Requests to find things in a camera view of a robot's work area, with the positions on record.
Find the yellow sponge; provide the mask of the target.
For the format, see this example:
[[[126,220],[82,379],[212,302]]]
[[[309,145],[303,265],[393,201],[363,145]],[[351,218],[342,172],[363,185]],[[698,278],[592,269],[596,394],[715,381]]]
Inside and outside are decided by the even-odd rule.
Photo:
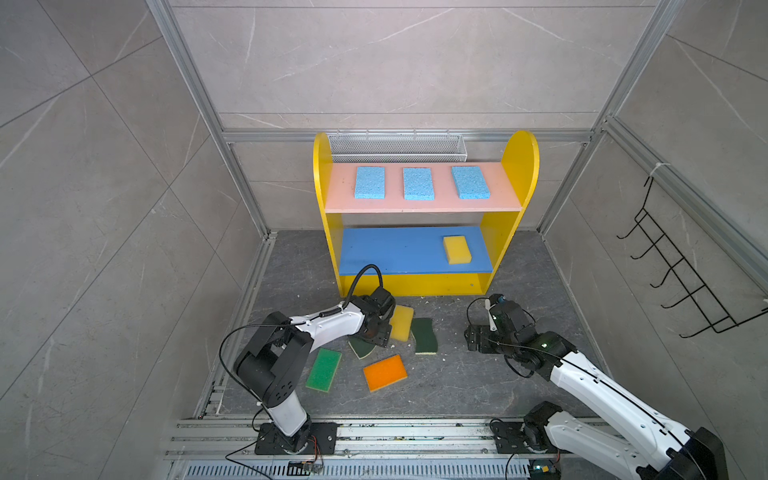
[[[390,319],[390,339],[406,342],[410,336],[410,328],[414,317],[414,309],[397,305]]]
[[[472,262],[472,253],[465,236],[446,236],[443,238],[443,246],[449,265],[465,265]]]

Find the dark green sponge curved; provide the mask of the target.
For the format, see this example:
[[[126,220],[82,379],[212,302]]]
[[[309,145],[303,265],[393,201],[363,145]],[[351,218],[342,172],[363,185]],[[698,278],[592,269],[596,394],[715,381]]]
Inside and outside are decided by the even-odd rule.
[[[356,337],[350,337],[348,340],[348,345],[353,351],[354,355],[360,360],[370,356],[376,348],[375,344],[369,343]]]

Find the blue sponge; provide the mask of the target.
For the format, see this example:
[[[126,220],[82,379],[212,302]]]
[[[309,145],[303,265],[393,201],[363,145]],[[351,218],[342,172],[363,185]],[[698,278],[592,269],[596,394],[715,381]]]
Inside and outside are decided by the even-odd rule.
[[[383,200],[386,197],[386,169],[360,166],[356,170],[354,198],[358,200]]]
[[[426,167],[403,169],[404,199],[407,201],[433,201],[435,199],[432,171]]]

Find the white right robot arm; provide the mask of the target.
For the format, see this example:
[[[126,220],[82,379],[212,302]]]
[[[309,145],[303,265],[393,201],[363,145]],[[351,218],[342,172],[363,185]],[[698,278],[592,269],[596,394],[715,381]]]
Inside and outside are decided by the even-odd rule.
[[[612,433],[543,401],[519,430],[493,419],[497,449],[570,452],[619,479],[726,479],[722,441],[710,430],[690,430],[658,412],[604,374],[561,335],[536,329],[533,317],[501,294],[482,298],[487,321],[470,322],[467,347],[498,354],[522,378],[538,375],[568,392],[613,428]]]

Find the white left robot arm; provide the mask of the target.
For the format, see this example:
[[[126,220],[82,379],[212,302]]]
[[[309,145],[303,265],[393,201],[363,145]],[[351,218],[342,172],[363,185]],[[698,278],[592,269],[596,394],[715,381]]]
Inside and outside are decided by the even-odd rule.
[[[312,422],[295,393],[310,354],[343,337],[385,346],[395,308],[394,296],[379,286],[303,316],[276,311],[257,326],[232,373],[261,402],[284,450],[298,453],[310,440]]]

